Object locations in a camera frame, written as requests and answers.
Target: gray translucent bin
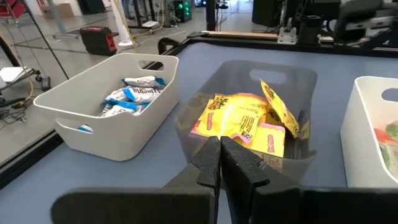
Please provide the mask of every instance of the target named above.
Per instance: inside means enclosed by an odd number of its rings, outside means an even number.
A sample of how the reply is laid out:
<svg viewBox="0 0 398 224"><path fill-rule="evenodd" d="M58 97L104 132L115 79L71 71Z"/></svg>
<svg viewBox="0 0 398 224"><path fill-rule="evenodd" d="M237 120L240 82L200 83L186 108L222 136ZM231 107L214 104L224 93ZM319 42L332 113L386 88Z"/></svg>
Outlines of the gray translucent bin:
<svg viewBox="0 0 398 224"><path fill-rule="evenodd" d="M245 60L227 61L175 117L175 127L187 160L190 160L206 141L203 136L192 134L191 130L208 100L214 97L214 93L253 93L264 97L260 78L282 98L300 127L310 120L312 93L317 82L317 74L313 70ZM276 170L294 180L300 180L317 150L311 149L310 139L293 139L288 133L285 138L284 158L253 152Z"/></svg>

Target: cardboard box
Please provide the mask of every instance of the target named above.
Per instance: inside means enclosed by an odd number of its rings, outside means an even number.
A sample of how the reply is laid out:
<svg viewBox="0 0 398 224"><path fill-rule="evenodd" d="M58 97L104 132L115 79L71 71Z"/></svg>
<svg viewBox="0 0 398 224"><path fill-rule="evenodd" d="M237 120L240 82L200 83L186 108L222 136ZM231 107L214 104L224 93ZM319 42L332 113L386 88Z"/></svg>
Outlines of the cardboard box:
<svg viewBox="0 0 398 224"><path fill-rule="evenodd" d="M58 15L60 15L61 19L67 19L75 16L69 3L55 4L55 8L57 9ZM50 6L40 6L40 10L42 11L44 18L54 18L50 10Z"/></svg>

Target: concrete floor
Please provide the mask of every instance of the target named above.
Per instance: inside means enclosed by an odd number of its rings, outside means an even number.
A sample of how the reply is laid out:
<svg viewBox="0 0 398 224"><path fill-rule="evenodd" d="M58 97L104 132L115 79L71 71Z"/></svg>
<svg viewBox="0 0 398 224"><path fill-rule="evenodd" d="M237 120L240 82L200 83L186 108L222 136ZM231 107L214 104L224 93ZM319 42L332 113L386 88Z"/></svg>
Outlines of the concrete floor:
<svg viewBox="0 0 398 224"><path fill-rule="evenodd" d="M251 23L252 1L232 1L230 6L229 9L222 12L222 30L250 32L252 29L264 29L264 27ZM184 40L188 34L206 29L205 8L196 8L192 13L192 17L191 21L179 24L178 28L162 29L156 31L155 34L138 37L137 41L141 45L135 49L123 50L123 52L158 54L157 41L160 38L167 36L177 40ZM36 20L69 77L73 77L108 58L88 54L80 39L54 40L52 36L58 33L58 28L54 21L43 17L36 17ZM1 36L12 46L12 50L16 55L20 56L20 60L25 66L41 70L44 75L51 77L53 86L64 82L66 78L43 38L41 38L36 26L33 25L28 17L21 19L20 23L20 29L17 29L13 23L6 26L8 30L3 26L0 29ZM69 32L88 25L105 26L117 31L111 12L76 16L64 20L64 24ZM142 32L144 30L132 30L133 34ZM114 39L115 42L119 42L119 36ZM10 66L10 64L4 52L0 52L0 67L5 66ZM35 82L34 96L41 94L41 90L37 88L38 86L39 83ZM3 95L6 99L27 96L29 88L29 81L24 80L4 90ZM0 165L52 130L53 121L41 116L35 106L30 106L25 113L26 123L6 124L0 120Z"/></svg>

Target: white bin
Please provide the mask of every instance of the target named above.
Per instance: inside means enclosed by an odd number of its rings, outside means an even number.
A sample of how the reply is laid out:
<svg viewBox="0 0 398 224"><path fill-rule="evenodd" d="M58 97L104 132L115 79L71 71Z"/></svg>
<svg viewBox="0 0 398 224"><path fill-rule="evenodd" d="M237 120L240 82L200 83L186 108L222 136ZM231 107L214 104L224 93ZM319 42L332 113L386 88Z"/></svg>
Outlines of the white bin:
<svg viewBox="0 0 398 224"><path fill-rule="evenodd" d="M398 79L355 79L340 131L348 187L398 187L384 164L373 131L398 119L398 103L381 96L391 88L398 88Z"/></svg>
<svg viewBox="0 0 398 224"><path fill-rule="evenodd" d="M163 69L144 70L140 61L161 62ZM34 105L55 121L55 130L71 149L125 161L141 151L178 103L177 64L178 58L173 56L118 54L41 94ZM123 112L96 117L105 97L122 87L122 78L148 75L163 78L167 86L139 116ZM77 130L82 124L93 132Z"/></svg>

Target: yellow candy bag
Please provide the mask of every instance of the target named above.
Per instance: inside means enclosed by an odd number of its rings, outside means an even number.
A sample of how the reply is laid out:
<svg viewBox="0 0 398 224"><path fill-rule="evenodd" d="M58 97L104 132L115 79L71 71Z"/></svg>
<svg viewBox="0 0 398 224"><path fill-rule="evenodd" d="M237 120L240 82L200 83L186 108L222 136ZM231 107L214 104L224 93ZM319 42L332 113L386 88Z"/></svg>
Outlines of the yellow candy bag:
<svg viewBox="0 0 398 224"><path fill-rule="evenodd" d="M278 95L261 80L261 88L264 92L267 101L269 103L269 113L272 114L272 117L276 120L280 120L284 126L292 133L294 138L299 136L299 124L297 120L294 118L292 113L287 109L285 103L279 98Z"/></svg>
<svg viewBox="0 0 398 224"><path fill-rule="evenodd" d="M249 144L256 133L259 118L266 112L267 102L256 95L217 94L209 100L192 133L202 136L229 136Z"/></svg>
<svg viewBox="0 0 398 224"><path fill-rule="evenodd" d="M254 139L249 144L241 139L234 139L237 143L248 149L283 157L285 150L285 128L267 123L259 123Z"/></svg>

